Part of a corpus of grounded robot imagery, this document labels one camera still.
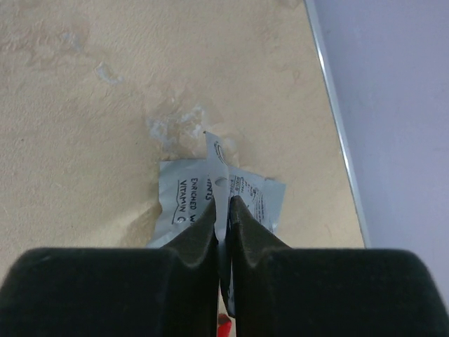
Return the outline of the red candy snack bag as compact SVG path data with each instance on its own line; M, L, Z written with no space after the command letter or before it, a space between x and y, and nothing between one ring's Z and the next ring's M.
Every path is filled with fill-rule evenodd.
M229 337L232 330L231 319L223 313L217 317L217 337Z

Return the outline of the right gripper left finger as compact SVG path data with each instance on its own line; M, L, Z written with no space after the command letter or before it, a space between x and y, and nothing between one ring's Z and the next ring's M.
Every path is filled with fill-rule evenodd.
M1 286L2 336L215 336L215 206L157 249L39 248Z

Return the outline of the white silver snack packet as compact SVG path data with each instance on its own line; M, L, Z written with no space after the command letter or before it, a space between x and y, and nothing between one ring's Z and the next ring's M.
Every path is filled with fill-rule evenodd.
M159 248L193 225L210 203L218 240L220 287L230 316L235 315L234 283L230 250L225 246L229 227L229 202L242 198L244 206L261 225L274 233L286 186L278 181L230 166L225 161L222 140L206 133L206 159L178 159L159 164L159 202L162 212L156 221L149 248Z

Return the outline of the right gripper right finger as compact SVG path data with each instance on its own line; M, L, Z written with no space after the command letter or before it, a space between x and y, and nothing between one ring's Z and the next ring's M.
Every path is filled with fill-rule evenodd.
M447 336L448 313L427 266L396 249L295 249L229 206L239 336Z

